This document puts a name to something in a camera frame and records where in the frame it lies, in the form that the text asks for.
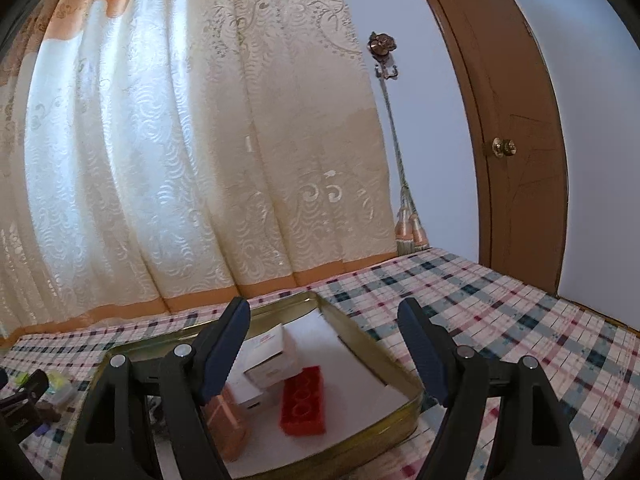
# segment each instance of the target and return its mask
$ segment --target silver bolt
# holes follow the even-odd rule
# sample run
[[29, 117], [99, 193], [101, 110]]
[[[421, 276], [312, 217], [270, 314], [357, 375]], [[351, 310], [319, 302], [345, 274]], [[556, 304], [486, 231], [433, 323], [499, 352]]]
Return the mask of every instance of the silver bolt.
[[471, 348], [471, 346], [467, 346], [467, 345], [459, 346], [456, 352], [460, 357], [465, 359], [470, 359], [476, 354], [476, 351], [473, 348]]
[[126, 362], [127, 358], [124, 357], [124, 355], [122, 354], [118, 354], [118, 355], [114, 355], [111, 358], [111, 361], [109, 361], [109, 363], [111, 364], [111, 366], [113, 366], [114, 368], [120, 368], [125, 362]]
[[530, 355], [525, 355], [522, 358], [522, 364], [524, 364], [529, 370], [538, 368], [538, 360]]
[[191, 345], [183, 343], [174, 348], [174, 354], [178, 357], [187, 357], [191, 353]]

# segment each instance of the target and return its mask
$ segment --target brown wooden door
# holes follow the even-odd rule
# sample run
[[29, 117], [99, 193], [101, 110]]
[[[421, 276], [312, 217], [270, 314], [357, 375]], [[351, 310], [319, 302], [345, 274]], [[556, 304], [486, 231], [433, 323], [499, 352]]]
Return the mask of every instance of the brown wooden door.
[[[428, 2], [472, 134], [481, 263], [555, 293], [566, 233], [566, 161], [556, 97], [536, 41], [514, 0]], [[495, 137], [513, 139], [516, 154], [497, 158], [490, 149]]]

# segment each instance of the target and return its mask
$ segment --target door frame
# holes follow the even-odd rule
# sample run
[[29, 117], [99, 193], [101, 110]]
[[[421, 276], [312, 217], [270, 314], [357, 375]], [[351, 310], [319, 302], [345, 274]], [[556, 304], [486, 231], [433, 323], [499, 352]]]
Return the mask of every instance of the door frame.
[[[540, 59], [546, 69], [548, 75], [548, 68], [546, 66], [542, 52], [540, 51], [540, 45], [533, 36], [531, 28], [527, 23], [526, 18], [522, 14], [520, 7], [516, 1], [514, 4], [518, 9], [524, 23], [527, 25], [527, 29], [533, 41], [536, 43]], [[478, 217], [479, 217], [479, 263], [485, 267], [491, 266], [491, 251], [492, 251], [492, 206], [491, 206], [491, 192], [489, 181], [489, 167], [488, 167], [488, 146], [484, 142], [484, 136], [482, 134], [482, 123], [480, 119], [480, 107], [483, 106], [476, 100], [474, 90], [471, 85], [471, 79], [468, 72], [468, 67], [465, 63], [462, 50], [459, 41], [463, 41], [464, 36], [458, 37], [450, 24], [450, 21], [445, 12], [445, 8], [450, 13], [460, 12], [454, 4], [453, 0], [427, 0], [427, 3], [431, 7], [442, 37], [444, 38], [447, 50], [449, 51], [449, 57], [453, 65], [453, 70], [456, 73], [458, 84], [460, 85], [460, 93], [462, 94], [462, 101], [465, 107], [466, 120], [469, 126], [469, 133], [471, 136], [472, 151], [474, 154], [474, 162], [476, 167], [476, 181], [478, 183]], [[479, 54], [472, 49], [467, 49], [468, 56], [478, 56]], [[552, 95], [554, 96], [554, 102], [556, 104], [556, 110], [558, 110], [558, 99], [551, 83], [551, 78], [548, 75], [549, 87]], [[554, 293], [558, 292], [558, 285], [560, 282], [560, 274], [562, 271], [562, 261], [564, 259], [564, 249], [566, 246], [566, 220], [568, 212], [568, 171], [566, 166], [566, 150], [564, 148], [564, 142], [562, 143], [562, 159], [564, 160], [564, 173], [565, 177], [565, 200], [564, 200], [564, 222], [562, 230], [562, 248], [561, 248], [561, 265], [559, 266], [555, 285]]]

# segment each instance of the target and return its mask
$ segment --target blue gripper pad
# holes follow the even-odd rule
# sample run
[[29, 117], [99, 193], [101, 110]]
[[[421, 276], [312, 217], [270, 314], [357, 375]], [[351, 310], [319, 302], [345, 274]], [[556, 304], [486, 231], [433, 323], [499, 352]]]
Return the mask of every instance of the blue gripper pad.
[[443, 327], [429, 321], [415, 298], [400, 302], [398, 328], [425, 391], [447, 407], [458, 386], [453, 339]]
[[200, 385], [200, 401], [206, 404], [211, 397], [222, 393], [226, 378], [229, 376], [231, 367], [238, 356], [240, 347], [244, 342], [244, 337], [249, 330], [251, 322], [251, 309], [249, 303], [243, 298], [234, 298], [226, 307], [215, 326], [218, 334], [212, 335], [212, 347], [206, 343], [202, 349], [208, 353], [203, 357], [204, 373], [202, 374], [202, 384]]

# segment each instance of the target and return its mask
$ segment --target plaid tablecloth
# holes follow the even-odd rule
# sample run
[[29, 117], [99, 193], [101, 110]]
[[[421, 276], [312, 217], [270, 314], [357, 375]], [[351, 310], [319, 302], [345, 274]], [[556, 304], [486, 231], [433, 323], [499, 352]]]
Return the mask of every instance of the plaid tablecloth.
[[[537, 357], [571, 421], [587, 479], [604, 478], [640, 426], [640, 339], [571, 303], [455, 254], [431, 249], [250, 303], [257, 306], [305, 289], [337, 305], [410, 369], [414, 364], [396, 326], [398, 303], [407, 296], [415, 296], [431, 320], [452, 332], [458, 344], [512, 362], [524, 354]], [[12, 376], [36, 368], [58, 370], [74, 378], [79, 392], [59, 424], [22, 444], [44, 478], [61, 475], [87, 387], [108, 349], [215, 319], [223, 307], [100, 330], [21, 338], [0, 366]], [[437, 432], [430, 426], [433, 410], [423, 414], [409, 440], [348, 478], [414, 478]], [[484, 474], [497, 414], [498, 400], [489, 399], [468, 478], [481, 479]]]

